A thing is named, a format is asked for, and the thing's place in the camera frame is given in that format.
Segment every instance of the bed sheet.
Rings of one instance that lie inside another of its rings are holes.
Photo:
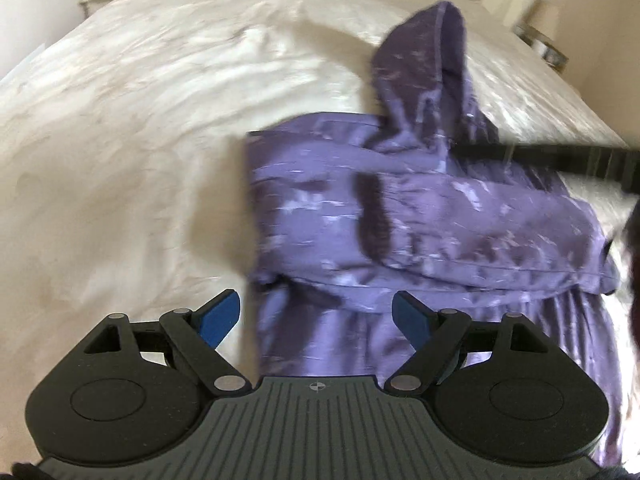
[[[241,139],[309,112],[379,111],[373,51],[436,1],[116,0],[0,86],[0,470],[37,459],[28,393],[111,312],[157,319],[236,288],[244,310],[221,353],[255,379]],[[480,5],[452,1],[482,109],[504,136],[622,143]],[[628,200],[568,182],[606,228],[620,224]],[[625,290],[606,305],[631,420]],[[625,456],[639,447],[626,431]]]

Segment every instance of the lamp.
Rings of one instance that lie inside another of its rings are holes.
[[[560,9],[557,6],[545,0],[536,2],[527,19],[527,25],[538,33],[538,37],[533,41],[531,47],[540,57],[546,53],[545,40],[555,39],[559,22]]]

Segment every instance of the purple jacket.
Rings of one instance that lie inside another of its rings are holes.
[[[387,118],[311,114],[248,137],[261,372],[383,380],[413,353],[390,316],[398,290],[478,320],[523,312],[606,393],[595,458],[619,462],[620,367],[599,297],[618,277],[590,206],[551,172],[448,155],[497,140],[449,2],[399,25],[372,66]]]

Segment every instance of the purple garment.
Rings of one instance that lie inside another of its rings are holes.
[[[248,137],[261,372],[384,380],[414,352],[390,316],[398,290],[476,320],[523,312],[603,389],[594,458],[619,463],[620,366],[599,296],[618,277],[592,209],[552,172],[449,157],[452,140],[497,140],[449,2],[399,25],[372,65],[388,118],[311,114]]]

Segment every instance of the lampshade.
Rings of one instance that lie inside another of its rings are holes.
[[[529,15],[529,19],[527,20],[529,27],[535,28],[540,34],[546,36],[550,40],[554,40],[556,38],[559,22],[560,9],[545,0],[539,0],[536,2],[532,13]]]

